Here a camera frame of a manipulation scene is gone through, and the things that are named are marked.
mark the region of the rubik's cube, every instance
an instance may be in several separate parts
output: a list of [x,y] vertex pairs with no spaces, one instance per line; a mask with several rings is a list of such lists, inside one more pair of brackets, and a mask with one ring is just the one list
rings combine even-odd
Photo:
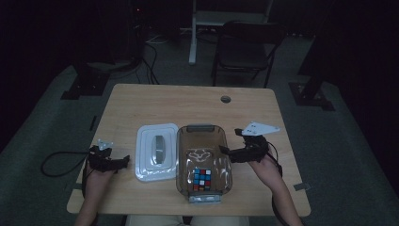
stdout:
[[194,169],[193,190],[211,190],[211,171],[209,169]]

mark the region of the stand base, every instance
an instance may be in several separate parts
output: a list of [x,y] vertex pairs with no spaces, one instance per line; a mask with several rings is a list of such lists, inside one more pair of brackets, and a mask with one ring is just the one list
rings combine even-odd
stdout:
[[302,94],[302,90],[305,88],[306,84],[301,83],[288,83],[295,98],[297,105],[307,105],[307,106],[321,106],[325,111],[335,111],[334,106],[330,101],[328,101],[323,94],[322,90],[318,90],[316,95],[312,99],[305,98]]
[[64,91],[61,100],[78,100],[80,96],[102,96],[109,73],[92,73],[92,79],[85,85],[82,85],[81,77],[76,76],[73,84],[68,91]]

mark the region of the table top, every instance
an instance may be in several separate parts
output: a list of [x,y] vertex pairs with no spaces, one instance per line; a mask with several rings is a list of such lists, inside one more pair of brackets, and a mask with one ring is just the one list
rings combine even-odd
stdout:
[[[221,102],[229,96],[228,104]],[[183,216],[273,216],[271,192],[257,178],[248,163],[231,164],[232,189],[218,204],[190,204],[176,188],[176,180],[143,183],[136,179],[135,156],[138,129],[143,125],[175,123],[179,128],[193,123],[211,123],[222,127],[230,149],[243,148],[243,139],[234,133],[252,121],[278,126],[280,131],[264,135],[276,146],[283,179],[300,216],[311,212],[305,190],[295,191],[302,180],[287,131],[271,89],[188,87],[119,84],[111,93],[92,141],[114,142],[112,158],[129,154],[127,169],[112,178],[99,212],[123,215]],[[77,183],[82,181],[82,171]],[[78,213],[82,192],[75,189],[67,209]]]

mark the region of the gray carpet floor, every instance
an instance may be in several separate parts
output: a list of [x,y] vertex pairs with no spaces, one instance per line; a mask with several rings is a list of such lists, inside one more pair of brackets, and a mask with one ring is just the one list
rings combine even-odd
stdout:
[[[199,41],[197,63],[188,65],[189,36],[178,42],[155,39],[157,51],[154,74],[163,85],[211,86],[210,76],[215,45]],[[202,35],[206,40],[214,36]],[[305,183],[311,214],[307,225],[399,225],[399,201],[376,162],[370,147],[345,105],[339,90],[328,83],[322,91],[335,111],[298,106],[288,83],[306,83],[298,69],[311,40],[288,37],[277,51],[268,87],[276,92],[295,158]],[[154,51],[145,48],[152,63]],[[103,64],[94,65],[100,69]],[[73,225],[76,215],[66,210],[80,167],[57,178],[46,177],[40,164],[61,151],[84,152],[94,136],[106,101],[115,84],[148,83],[148,70],[112,73],[103,96],[82,96],[60,100],[76,73],[65,69],[46,90],[24,125],[0,154],[0,225]],[[219,86],[263,86],[264,74],[251,81],[238,75],[222,75]],[[97,117],[90,129],[93,117]],[[74,166],[82,155],[65,154],[46,167],[52,173]],[[100,215],[100,225],[120,225],[122,216]],[[250,225],[275,225],[275,219],[250,218]]]

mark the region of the chair backrest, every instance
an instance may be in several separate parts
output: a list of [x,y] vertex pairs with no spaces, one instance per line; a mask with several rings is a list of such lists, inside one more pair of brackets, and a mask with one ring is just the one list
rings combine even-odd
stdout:
[[230,21],[223,24],[220,37],[231,36],[240,40],[275,44],[279,46],[287,31],[285,26],[276,23],[250,23]]

